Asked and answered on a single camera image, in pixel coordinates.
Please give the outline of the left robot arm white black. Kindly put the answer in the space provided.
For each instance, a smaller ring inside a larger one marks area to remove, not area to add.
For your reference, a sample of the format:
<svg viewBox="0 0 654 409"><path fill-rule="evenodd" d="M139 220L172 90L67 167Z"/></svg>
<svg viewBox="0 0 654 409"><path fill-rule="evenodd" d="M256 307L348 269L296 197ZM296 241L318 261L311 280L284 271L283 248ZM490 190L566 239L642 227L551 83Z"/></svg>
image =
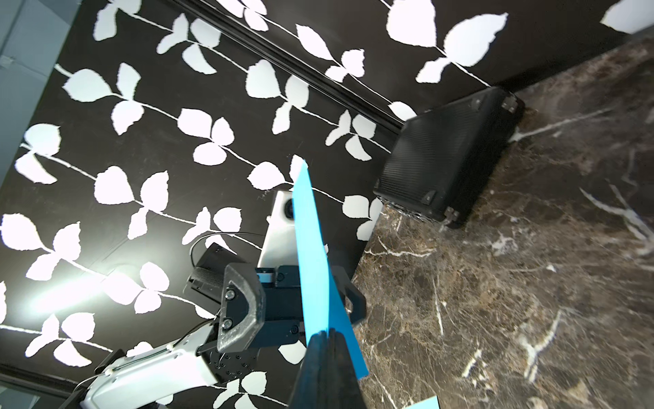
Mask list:
<svg viewBox="0 0 654 409"><path fill-rule="evenodd" d="M215 318L172 344L127 356L117 350L67 398L67 408L153 408L182 391L252 374L261 350L304 338L308 351L289 402L292 408L362 408L359 380L367 368L353 328L366 317L366 300L345 272L333 273L331 309L352 309L344 320L311 334L308 297L294 262L258 268L219 245L193 264L189 286L213 305Z"/></svg>

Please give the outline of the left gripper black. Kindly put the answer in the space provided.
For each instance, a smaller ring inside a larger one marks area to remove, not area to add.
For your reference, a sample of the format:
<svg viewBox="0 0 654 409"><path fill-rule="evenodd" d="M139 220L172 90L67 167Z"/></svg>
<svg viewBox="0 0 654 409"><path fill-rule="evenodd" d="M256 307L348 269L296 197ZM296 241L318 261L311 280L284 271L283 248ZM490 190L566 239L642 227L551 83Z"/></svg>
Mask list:
<svg viewBox="0 0 654 409"><path fill-rule="evenodd" d="M332 266L331 274L351 324L361 324L367 317L365 296L343 267ZM306 340L298 266L269 269L235 262L226 266L217 349L240 352L254 339L256 348Z"/></svg>

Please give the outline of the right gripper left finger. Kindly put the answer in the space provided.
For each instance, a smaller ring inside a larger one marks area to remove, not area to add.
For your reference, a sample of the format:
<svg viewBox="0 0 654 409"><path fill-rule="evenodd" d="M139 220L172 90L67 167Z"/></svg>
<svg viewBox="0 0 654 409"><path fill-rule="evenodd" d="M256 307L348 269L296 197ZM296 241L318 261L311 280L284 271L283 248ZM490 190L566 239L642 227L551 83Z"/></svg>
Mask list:
<svg viewBox="0 0 654 409"><path fill-rule="evenodd" d="M328 332L311 337L296 379L289 408L326 408L325 375L330 341Z"/></svg>

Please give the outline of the black case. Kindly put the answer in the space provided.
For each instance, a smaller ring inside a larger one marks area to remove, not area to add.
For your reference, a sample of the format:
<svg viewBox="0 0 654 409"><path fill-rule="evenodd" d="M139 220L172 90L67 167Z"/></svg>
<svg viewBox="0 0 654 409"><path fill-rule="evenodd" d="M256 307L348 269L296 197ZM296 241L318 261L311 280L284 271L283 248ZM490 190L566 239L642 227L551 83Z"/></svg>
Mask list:
<svg viewBox="0 0 654 409"><path fill-rule="evenodd" d="M493 86L407 120L374 193L408 216L461 228L525 108Z"/></svg>

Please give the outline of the blue square paper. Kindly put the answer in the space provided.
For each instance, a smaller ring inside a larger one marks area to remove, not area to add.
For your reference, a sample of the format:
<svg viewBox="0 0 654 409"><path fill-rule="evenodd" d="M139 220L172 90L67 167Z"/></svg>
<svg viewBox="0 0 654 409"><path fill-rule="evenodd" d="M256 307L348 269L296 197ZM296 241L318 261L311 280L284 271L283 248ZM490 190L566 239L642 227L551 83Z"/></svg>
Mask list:
<svg viewBox="0 0 654 409"><path fill-rule="evenodd" d="M306 338L334 329L345 337L358 380L369 375L359 342L330 272L308 165L301 161L292 189L296 248Z"/></svg>

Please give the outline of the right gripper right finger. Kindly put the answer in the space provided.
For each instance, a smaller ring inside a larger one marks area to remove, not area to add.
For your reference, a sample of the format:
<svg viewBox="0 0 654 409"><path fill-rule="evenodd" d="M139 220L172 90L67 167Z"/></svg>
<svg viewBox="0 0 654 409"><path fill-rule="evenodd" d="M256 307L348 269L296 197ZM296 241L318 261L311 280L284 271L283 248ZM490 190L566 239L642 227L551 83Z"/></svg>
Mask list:
<svg viewBox="0 0 654 409"><path fill-rule="evenodd" d="M329 333L329 407L366 409L344 335Z"/></svg>

